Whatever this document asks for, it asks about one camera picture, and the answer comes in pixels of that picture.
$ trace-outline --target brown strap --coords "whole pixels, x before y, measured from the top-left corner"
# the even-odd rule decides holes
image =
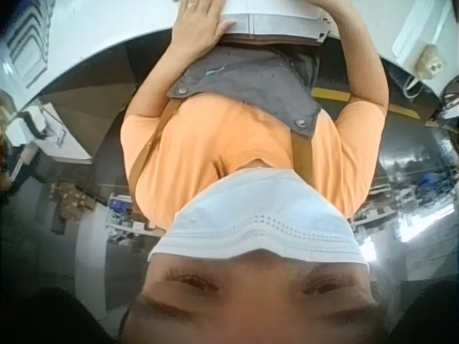
[[[142,170],[145,166],[146,161],[150,158],[156,145],[161,140],[166,124],[170,121],[172,116],[175,115],[184,100],[171,99],[161,114],[158,127],[156,128],[153,135],[150,137],[148,142],[142,148],[138,154],[136,161],[134,162],[131,172],[129,173],[128,185],[129,193],[131,194],[133,204],[137,207],[136,202],[136,187],[138,179],[141,176]],[[313,177],[313,149],[310,138],[305,138],[295,132],[291,132],[292,138],[292,154],[293,154],[293,168],[295,172],[309,185],[314,187]]]
[[[184,100],[182,99],[170,99],[167,106],[164,108],[163,113],[161,114],[161,118],[159,119],[158,127],[156,127],[155,132],[147,141],[145,146],[142,148],[141,152],[138,154],[134,164],[132,165],[131,172],[129,173],[128,177],[128,185],[129,185],[129,194],[131,195],[132,201],[134,206],[137,207],[136,202],[136,187],[138,183],[138,179],[140,178],[143,168],[145,167],[146,161],[150,158],[151,154],[153,153],[156,145],[161,140],[161,135],[163,133],[166,124],[175,115],[177,110],[180,107]]]
[[[291,132],[293,169],[310,186],[314,185],[313,146],[310,138]]]

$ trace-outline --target white face mask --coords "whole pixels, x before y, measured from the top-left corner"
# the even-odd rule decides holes
[[[343,215],[294,171],[249,168],[194,198],[151,251],[229,259],[257,249],[305,262],[366,264]]]

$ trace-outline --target white counter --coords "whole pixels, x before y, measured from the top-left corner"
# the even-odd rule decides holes
[[[227,11],[232,14],[247,14],[247,11],[251,11],[251,7],[247,5],[249,1],[266,0],[229,0]],[[295,1],[302,0],[290,0],[289,4],[295,6]],[[436,1],[420,39],[402,65],[408,72],[413,71],[413,64],[425,43],[432,39],[444,1],[450,0]],[[395,62],[392,45],[414,2],[415,0],[354,0],[356,8],[368,25],[378,52],[391,62]],[[0,68],[1,88],[13,97],[16,107],[21,109],[53,80],[81,61],[129,39],[171,28],[176,13],[177,3],[172,0],[58,0],[49,27],[47,70],[27,88],[14,67],[11,68],[13,64],[5,42],[0,42],[3,63]],[[447,61],[447,67],[441,75],[427,82],[437,95],[458,74],[457,34],[458,26],[450,12],[437,42]],[[337,36],[337,32],[333,30],[332,35]]]

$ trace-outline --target orange t-shirt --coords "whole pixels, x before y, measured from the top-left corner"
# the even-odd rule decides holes
[[[126,175],[159,118],[129,115],[121,128]],[[334,123],[322,110],[312,138],[316,189],[345,216],[365,201],[385,114],[363,100]],[[264,111],[214,94],[186,100],[164,128],[138,180],[136,200],[152,224],[168,229],[176,212],[215,181],[260,159],[293,168],[290,129]]]

